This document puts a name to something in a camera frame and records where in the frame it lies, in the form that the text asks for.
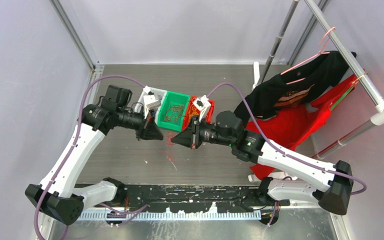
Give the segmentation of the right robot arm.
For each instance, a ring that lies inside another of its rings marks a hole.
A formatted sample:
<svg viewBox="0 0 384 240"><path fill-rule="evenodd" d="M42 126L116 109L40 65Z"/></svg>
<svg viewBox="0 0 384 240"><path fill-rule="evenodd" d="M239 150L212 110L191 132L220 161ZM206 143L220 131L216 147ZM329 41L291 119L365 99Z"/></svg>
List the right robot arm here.
<svg viewBox="0 0 384 240"><path fill-rule="evenodd" d="M200 121L199 116L192 117L188 127L171 142L193 150L202 143L229 146L231 153L241 161L272 167L298 178L264 177L257 192L263 205L299 200L316 203L336 215L348 212L355 180L349 163L316 160L264 139L261 134L244 129L242 120L231 111L219 113L214 123Z"/></svg>

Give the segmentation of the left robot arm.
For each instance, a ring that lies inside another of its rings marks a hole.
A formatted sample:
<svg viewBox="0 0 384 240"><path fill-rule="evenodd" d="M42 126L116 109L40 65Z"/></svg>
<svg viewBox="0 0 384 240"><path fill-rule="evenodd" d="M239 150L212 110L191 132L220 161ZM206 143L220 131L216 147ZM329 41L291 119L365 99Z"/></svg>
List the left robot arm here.
<svg viewBox="0 0 384 240"><path fill-rule="evenodd" d="M164 139L155 123L155 111L161 106L155 89L145 86L141 99L128 106L132 94L129 89L110 85L97 104L82 109L80 122L56 164L40 184L26 188L26 197L39 212L69 226L84 210L101 203L115 207L125 203L125 184L114 178L83 188L75 185L93 151L114 128L134 130L138 140Z"/></svg>

